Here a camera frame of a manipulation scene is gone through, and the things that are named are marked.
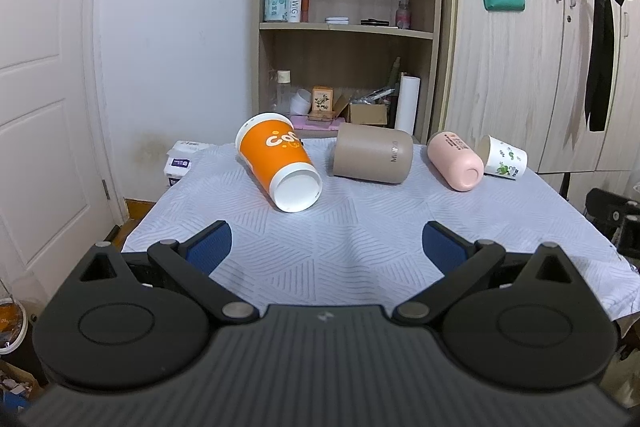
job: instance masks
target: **pink tumbler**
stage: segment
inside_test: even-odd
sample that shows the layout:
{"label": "pink tumbler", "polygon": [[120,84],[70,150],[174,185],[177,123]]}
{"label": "pink tumbler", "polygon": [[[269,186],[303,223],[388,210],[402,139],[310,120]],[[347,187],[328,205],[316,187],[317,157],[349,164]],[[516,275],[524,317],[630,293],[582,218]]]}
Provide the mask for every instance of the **pink tumbler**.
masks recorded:
{"label": "pink tumbler", "polygon": [[482,180],[484,164],[476,153],[452,132],[431,137],[427,155],[451,188],[466,192]]}

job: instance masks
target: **clear plastic bottle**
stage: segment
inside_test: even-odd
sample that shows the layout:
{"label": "clear plastic bottle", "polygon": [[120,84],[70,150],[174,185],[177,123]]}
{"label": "clear plastic bottle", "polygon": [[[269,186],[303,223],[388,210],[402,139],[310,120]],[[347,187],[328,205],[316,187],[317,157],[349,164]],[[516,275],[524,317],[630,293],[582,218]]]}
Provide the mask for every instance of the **clear plastic bottle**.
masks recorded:
{"label": "clear plastic bottle", "polygon": [[411,9],[409,0],[400,0],[398,10],[396,10],[396,26],[401,30],[411,29]]}
{"label": "clear plastic bottle", "polygon": [[278,71],[275,112],[289,118],[291,112],[291,71]]}

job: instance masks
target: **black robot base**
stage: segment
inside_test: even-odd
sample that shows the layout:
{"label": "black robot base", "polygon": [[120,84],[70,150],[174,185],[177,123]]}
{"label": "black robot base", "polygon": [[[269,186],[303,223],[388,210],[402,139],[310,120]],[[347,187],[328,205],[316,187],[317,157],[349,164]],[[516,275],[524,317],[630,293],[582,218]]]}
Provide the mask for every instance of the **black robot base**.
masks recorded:
{"label": "black robot base", "polygon": [[185,259],[93,247],[36,323],[56,383],[29,427],[623,426],[598,387],[617,334],[557,245],[468,259],[395,308],[256,308]]}

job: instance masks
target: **shelf board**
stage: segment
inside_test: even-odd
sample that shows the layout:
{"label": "shelf board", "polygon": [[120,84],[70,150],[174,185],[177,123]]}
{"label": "shelf board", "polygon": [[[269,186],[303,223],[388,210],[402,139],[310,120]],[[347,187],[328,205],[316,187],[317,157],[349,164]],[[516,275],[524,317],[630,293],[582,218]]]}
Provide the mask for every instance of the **shelf board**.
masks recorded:
{"label": "shelf board", "polygon": [[414,39],[433,40],[433,33],[416,30],[401,30],[387,26],[362,26],[355,24],[326,24],[315,22],[261,22],[261,30],[328,30],[337,32],[376,33],[380,35],[395,35]]}
{"label": "shelf board", "polygon": [[[320,131],[320,130],[307,130],[307,129],[294,129],[296,136],[300,139],[305,138],[335,138],[338,136],[337,131]],[[415,136],[412,136],[414,140],[414,144],[419,144],[420,142]]]}

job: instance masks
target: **paper towel roll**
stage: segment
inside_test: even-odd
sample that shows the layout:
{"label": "paper towel roll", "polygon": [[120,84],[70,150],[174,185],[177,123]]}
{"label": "paper towel roll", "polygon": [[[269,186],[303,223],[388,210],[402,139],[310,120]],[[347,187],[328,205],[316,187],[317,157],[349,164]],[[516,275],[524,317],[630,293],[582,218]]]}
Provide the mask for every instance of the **paper towel roll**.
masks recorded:
{"label": "paper towel roll", "polygon": [[398,111],[396,112],[396,129],[414,135],[415,111],[418,107],[420,78],[402,76],[400,78],[400,94],[398,95]]}

